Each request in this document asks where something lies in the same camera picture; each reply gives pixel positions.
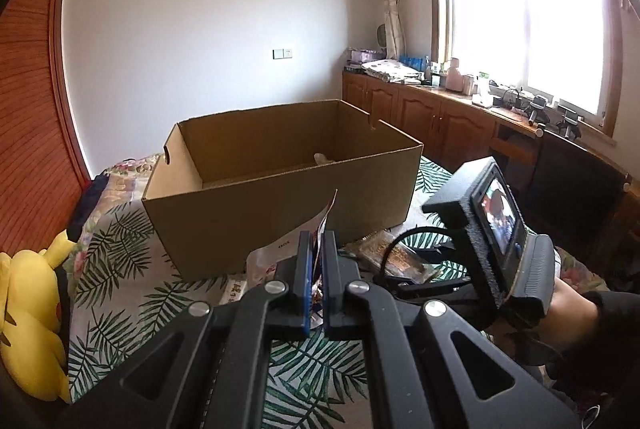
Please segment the person right hand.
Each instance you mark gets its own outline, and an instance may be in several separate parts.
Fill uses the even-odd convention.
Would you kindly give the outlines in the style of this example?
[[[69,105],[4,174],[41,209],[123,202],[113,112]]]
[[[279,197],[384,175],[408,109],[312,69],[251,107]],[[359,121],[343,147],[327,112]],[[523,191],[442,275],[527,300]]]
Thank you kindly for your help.
[[[562,279],[555,279],[549,310],[536,327],[536,333],[546,345],[565,352],[588,341],[598,322],[597,305],[579,295]]]

